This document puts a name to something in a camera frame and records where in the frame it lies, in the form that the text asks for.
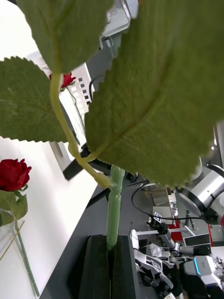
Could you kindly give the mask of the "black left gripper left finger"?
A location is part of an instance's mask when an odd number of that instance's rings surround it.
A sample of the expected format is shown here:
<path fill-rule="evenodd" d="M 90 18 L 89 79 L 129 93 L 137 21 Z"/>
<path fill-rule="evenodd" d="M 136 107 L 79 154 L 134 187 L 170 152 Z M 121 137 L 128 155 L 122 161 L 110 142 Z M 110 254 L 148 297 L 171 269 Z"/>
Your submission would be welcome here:
<path fill-rule="evenodd" d="M 79 298 L 108 299 L 109 297 L 106 237 L 93 235 L 87 242 Z"/>

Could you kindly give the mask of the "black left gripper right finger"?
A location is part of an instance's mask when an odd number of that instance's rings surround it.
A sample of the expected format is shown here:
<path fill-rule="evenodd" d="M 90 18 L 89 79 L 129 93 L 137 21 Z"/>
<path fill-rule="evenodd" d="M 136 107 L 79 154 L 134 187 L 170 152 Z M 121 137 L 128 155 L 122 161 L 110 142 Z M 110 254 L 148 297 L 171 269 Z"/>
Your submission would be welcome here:
<path fill-rule="evenodd" d="M 133 246 L 129 237 L 125 235 L 118 236 L 118 241 L 114 248 L 111 298 L 140 298 Z"/>

